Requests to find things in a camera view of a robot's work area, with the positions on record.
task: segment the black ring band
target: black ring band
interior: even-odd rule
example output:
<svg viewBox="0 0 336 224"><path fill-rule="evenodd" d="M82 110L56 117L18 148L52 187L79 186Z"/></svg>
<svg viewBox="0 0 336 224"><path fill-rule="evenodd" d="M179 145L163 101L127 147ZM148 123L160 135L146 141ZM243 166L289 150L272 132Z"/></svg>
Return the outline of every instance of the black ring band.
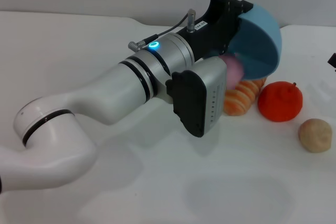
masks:
<svg viewBox="0 0 336 224"><path fill-rule="evenodd" d="M143 90L145 91L145 94L146 94L146 102L148 102L150 97L151 97L151 94L149 92L148 84L145 81L142 74L140 73L140 71L132 63L129 63L128 61L124 60L124 61L120 62L120 64L124 64L125 66L129 67L136 74L136 76L139 78L139 80L140 80L140 82L143 86Z"/></svg>
<svg viewBox="0 0 336 224"><path fill-rule="evenodd" d="M161 57L161 55L160 55L157 51L155 51L155 50L151 50L151 49L149 49L148 47L144 48L143 50L145 50L145 51L151 53L151 54L152 54L152 55L153 55L153 56L160 62L160 64L161 64L162 67L163 67L163 70L164 70L167 74L169 74L169 76L170 76L170 71L169 71L169 68L168 68L166 62L163 60L163 58Z"/></svg>
<svg viewBox="0 0 336 224"><path fill-rule="evenodd" d="M53 118L55 118L59 115L63 115L63 114L72 114L72 112L70 110L58 110L58 111L55 111L53 113L50 113L49 115L45 116L41 120L37 121L32 127L30 127L30 129L26 132L25 136L23 137L23 139L22 139L23 145L26 146L30 136L38 128L40 128L43 124L45 124L46 122L50 121L51 119L53 119Z"/></svg>
<svg viewBox="0 0 336 224"><path fill-rule="evenodd" d="M134 60L136 63L138 63L147 72L147 75L148 75L149 80L151 81L151 84L152 84L152 87L153 87L153 96L155 97L158 94L157 93L158 92L157 91L158 86L156 85L156 81L155 81L154 75L151 72L151 70L147 67L145 62L143 62L141 59L139 59L136 56L130 56L130 57L128 57L128 59Z"/></svg>

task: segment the pink object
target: pink object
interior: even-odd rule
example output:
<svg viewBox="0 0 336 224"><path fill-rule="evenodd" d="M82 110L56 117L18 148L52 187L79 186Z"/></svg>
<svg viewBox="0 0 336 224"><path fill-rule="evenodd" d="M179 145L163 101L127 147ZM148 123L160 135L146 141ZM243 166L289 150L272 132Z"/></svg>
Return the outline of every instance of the pink object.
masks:
<svg viewBox="0 0 336 224"><path fill-rule="evenodd" d="M226 63L226 89L235 89L238 82L244 76L243 64L235 57L235 55L221 55L220 58Z"/></svg>

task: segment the orange toy fruit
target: orange toy fruit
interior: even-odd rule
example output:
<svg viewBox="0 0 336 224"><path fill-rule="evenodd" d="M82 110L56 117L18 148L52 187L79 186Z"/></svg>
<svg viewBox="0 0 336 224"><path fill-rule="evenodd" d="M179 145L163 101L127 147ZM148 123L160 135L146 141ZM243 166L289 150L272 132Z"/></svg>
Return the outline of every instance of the orange toy fruit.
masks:
<svg viewBox="0 0 336 224"><path fill-rule="evenodd" d="M295 82L277 81L262 90L258 99L258 108L268 120L285 122L300 113L302 102L302 93Z"/></svg>

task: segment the orange striped toy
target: orange striped toy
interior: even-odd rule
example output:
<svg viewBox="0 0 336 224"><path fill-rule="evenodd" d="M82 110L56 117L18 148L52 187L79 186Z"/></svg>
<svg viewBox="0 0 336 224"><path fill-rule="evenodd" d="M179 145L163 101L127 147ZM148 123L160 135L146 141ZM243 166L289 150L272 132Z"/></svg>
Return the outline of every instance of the orange striped toy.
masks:
<svg viewBox="0 0 336 224"><path fill-rule="evenodd" d="M224 112L228 115L244 115L255 102L266 78L255 81L241 81L234 90L226 90Z"/></svg>

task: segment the blue indicator light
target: blue indicator light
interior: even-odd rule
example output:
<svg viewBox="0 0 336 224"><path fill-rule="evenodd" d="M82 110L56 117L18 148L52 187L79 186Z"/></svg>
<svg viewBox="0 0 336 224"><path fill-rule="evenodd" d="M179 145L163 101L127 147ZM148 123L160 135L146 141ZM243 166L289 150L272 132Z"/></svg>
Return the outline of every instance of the blue indicator light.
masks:
<svg viewBox="0 0 336 224"><path fill-rule="evenodd" d="M158 46L159 46L159 43L157 41L154 41L154 42L152 42L148 45L148 47L150 47L150 48L156 48Z"/></svg>

